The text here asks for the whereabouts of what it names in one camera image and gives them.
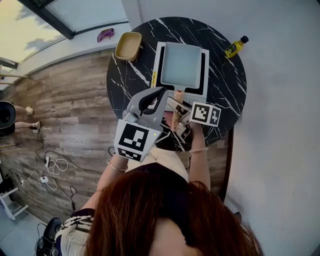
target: white cable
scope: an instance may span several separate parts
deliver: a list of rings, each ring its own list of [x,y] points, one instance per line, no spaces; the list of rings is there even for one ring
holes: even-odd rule
[[[59,167],[59,165],[57,164],[58,161],[65,161],[65,162],[66,162],[66,168],[65,168],[65,169],[61,169],[61,168]],[[68,161],[65,160],[65,159],[58,159],[57,161],[49,160],[48,164],[47,164],[45,167],[46,167],[46,170],[48,171],[48,173],[49,173],[50,175],[59,175],[60,172],[65,172],[65,171],[68,169],[69,163],[68,163]]]
[[[38,173],[37,173],[35,170],[33,170],[33,171],[31,172],[29,178],[27,178],[27,179],[23,179],[22,176],[21,176],[21,174],[19,173],[20,182],[21,182],[22,186],[24,187],[24,186],[25,186],[25,182],[28,182],[28,181],[30,180],[32,174],[34,174],[34,173],[35,173],[36,176],[38,177],[38,180],[35,182],[35,185],[36,185],[36,187],[37,187],[40,191],[42,191],[41,181],[40,181],[40,178],[39,178]]]
[[[28,182],[28,181],[30,180],[32,174],[34,174],[34,173],[35,173],[36,176],[38,177],[38,180],[35,182],[35,185],[36,185],[36,187],[37,187],[40,191],[42,191],[41,181],[40,181],[39,175],[37,174],[37,172],[36,172],[35,170],[33,170],[33,171],[31,172],[29,178],[27,178],[27,179],[23,179],[22,176],[21,176],[21,174],[19,173],[20,182],[21,182],[22,186],[24,187],[24,186],[25,186],[25,182]],[[52,191],[56,191],[57,188],[58,188],[58,186],[57,186],[57,183],[56,183],[56,181],[55,181],[54,179],[53,179],[53,182],[54,182],[54,184],[55,184],[55,188],[52,188],[52,187],[48,184],[48,182],[45,181],[46,185],[47,185]]]

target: light blue tray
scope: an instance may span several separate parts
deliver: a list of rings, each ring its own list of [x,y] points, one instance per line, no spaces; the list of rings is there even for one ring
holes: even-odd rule
[[[166,42],[160,81],[177,91],[198,89],[201,74],[201,48],[189,44]]]

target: yellow label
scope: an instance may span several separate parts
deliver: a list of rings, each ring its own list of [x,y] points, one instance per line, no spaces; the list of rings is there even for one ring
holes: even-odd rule
[[[151,88],[156,87],[156,81],[157,81],[157,72],[154,71],[152,75]]]

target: black marble tabletop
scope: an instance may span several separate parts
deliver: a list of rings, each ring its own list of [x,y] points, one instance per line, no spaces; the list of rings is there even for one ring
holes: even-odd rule
[[[107,71],[107,91],[116,116],[122,118],[122,112],[131,98],[150,87],[157,43],[188,44],[210,51],[206,102],[221,108],[218,127],[203,127],[206,144],[212,144],[227,134],[242,113],[247,93],[246,74],[240,57],[236,55],[228,59],[224,54],[224,50],[231,43],[214,28],[183,17],[154,19],[132,31],[142,35],[137,59],[133,62],[122,61],[113,54]],[[158,148],[171,151],[190,150],[191,143],[182,144],[164,119],[162,126],[163,133],[156,143]]]

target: bracelet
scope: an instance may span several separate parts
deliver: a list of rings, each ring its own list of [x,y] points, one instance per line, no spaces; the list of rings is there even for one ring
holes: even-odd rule
[[[191,150],[189,151],[189,153],[191,154],[191,153],[199,152],[199,151],[207,151],[208,149],[209,149],[209,148],[207,148],[207,147],[195,148],[195,149],[191,149]]]
[[[117,167],[114,167],[114,166],[110,163],[110,160],[111,160],[111,158],[108,159],[108,160],[106,161],[106,163],[107,163],[109,166],[111,166],[113,169],[115,169],[116,171],[125,172],[126,170],[128,170],[128,165],[126,166],[125,169],[119,169],[119,168],[117,168]]]

